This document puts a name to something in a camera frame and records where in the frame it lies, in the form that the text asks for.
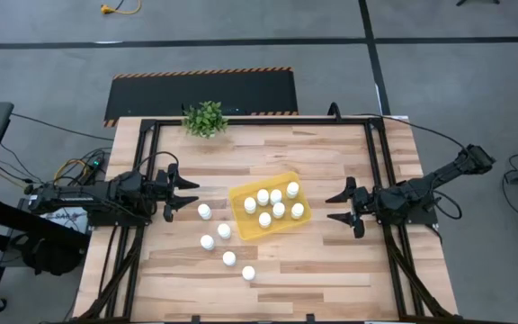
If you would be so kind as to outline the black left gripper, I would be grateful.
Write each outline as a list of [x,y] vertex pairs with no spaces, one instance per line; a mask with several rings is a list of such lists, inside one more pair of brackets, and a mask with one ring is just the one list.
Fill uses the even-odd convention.
[[165,221],[173,220],[173,210],[178,211],[199,199],[198,196],[174,196],[174,189],[176,187],[178,189],[194,189],[200,186],[180,177],[177,164],[170,164],[167,170],[159,169],[156,172],[156,177],[152,183],[152,194],[155,196],[157,202],[165,203],[163,211]]

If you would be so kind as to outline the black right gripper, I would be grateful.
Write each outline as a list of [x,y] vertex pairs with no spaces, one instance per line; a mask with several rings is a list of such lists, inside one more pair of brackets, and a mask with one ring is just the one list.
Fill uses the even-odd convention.
[[365,225],[362,215],[372,214],[376,211],[374,195],[369,193],[364,186],[358,186],[352,176],[346,178],[346,191],[326,200],[326,203],[350,202],[351,211],[346,213],[328,214],[329,219],[341,221],[353,228],[356,239],[361,239],[365,234]]

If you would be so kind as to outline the yellow translucent plastic basket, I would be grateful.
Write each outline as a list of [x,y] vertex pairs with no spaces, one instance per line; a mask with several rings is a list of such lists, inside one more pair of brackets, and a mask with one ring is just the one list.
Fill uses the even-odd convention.
[[[297,182],[299,184],[299,193],[294,199],[290,199],[286,195],[286,189],[290,182]],[[256,200],[257,192],[260,189],[266,189],[269,193],[274,189],[281,191],[281,202],[285,205],[285,213],[281,219],[275,219],[273,217],[270,202],[266,206],[257,205],[256,211],[253,214],[246,213],[244,208],[245,199],[247,197],[253,197]],[[234,220],[237,224],[238,235],[243,240],[259,239],[274,232],[289,230],[307,223],[312,217],[312,211],[302,185],[300,184],[299,176],[295,172],[288,172],[261,181],[230,188],[228,199]],[[291,208],[295,203],[302,203],[305,207],[304,214],[299,220],[294,220],[291,217]],[[263,229],[259,224],[258,218],[262,212],[268,212],[272,217],[272,223],[269,228]]]

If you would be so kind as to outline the green potted plant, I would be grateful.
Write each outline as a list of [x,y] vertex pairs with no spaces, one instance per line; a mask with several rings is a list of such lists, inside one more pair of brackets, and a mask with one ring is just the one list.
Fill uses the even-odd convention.
[[182,125],[189,135],[208,140],[227,129],[228,119],[222,114],[221,102],[207,101],[199,103],[198,107],[190,105]]

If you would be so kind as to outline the black power strip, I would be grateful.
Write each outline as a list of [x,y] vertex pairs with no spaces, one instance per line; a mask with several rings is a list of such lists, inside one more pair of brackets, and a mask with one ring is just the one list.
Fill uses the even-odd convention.
[[81,173],[77,176],[76,181],[80,185],[91,184],[96,176],[103,171],[104,155],[96,155],[88,158],[84,162]]

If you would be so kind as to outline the black hazard-striped floor mat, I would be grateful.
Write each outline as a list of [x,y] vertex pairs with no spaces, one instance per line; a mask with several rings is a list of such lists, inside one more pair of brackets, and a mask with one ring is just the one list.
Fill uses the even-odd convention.
[[181,116],[208,101],[231,115],[299,112],[291,67],[131,73],[112,78],[103,126],[113,128],[121,117]]

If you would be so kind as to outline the white paper sheet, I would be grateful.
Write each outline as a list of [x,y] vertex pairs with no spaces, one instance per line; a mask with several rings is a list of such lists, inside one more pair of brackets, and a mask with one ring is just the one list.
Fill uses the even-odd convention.
[[83,234],[88,233],[87,212],[81,207],[62,207],[40,217]]

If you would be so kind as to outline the black bag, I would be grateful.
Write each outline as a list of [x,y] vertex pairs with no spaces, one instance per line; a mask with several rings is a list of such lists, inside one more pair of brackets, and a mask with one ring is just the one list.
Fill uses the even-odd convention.
[[36,275],[47,272],[55,276],[69,273],[78,267],[83,259],[80,249],[64,246],[45,238],[21,234],[10,241],[10,247],[21,253],[22,261],[34,270]]

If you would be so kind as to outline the black aluminium table frame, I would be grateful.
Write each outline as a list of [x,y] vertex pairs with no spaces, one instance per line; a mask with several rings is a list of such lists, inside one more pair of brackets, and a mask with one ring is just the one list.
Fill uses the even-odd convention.
[[[150,153],[156,169],[178,160],[181,175],[198,184],[191,195],[212,211],[203,220],[195,204],[182,208],[172,222],[161,215],[147,227],[140,252],[131,319],[141,321],[394,320],[396,299],[383,231],[365,218],[366,233],[355,238],[345,224],[328,214],[346,212],[341,203],[326,203],[340,193],[347,176],[359,185],[387,184],[423,173],[411,129],[385,124],[393,167],[382,157],[375,130],[355,117],[336,123],[329,117],[236,117],[214,139],[190,136],[171,119],[159,132],[139,118],[123,118],[115,132],[108,176],[130,170]],[[217,238],[213,250],[200,243],[218,225],[235,220],[230,188],[295,172],[308,198],[311,220],[256,240],[237,234]],[[225,252],[234,266],[222,261]],[[252,266],[253,281],[242,269]]]

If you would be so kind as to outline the black cart frame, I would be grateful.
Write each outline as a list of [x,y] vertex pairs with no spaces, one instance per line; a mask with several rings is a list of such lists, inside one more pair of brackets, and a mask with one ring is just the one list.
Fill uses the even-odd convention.
[[[21,261],[24,266],[27,266],[22,261],[21,253],[10,247],[10,241],[24,233],[64,246],[79,248],[83,256],[84,249],[90,241],[86,234],[0,202],[0,283],[5,269],[12,262]],[[7,300],[0,297],[0,312],[6,306]]]

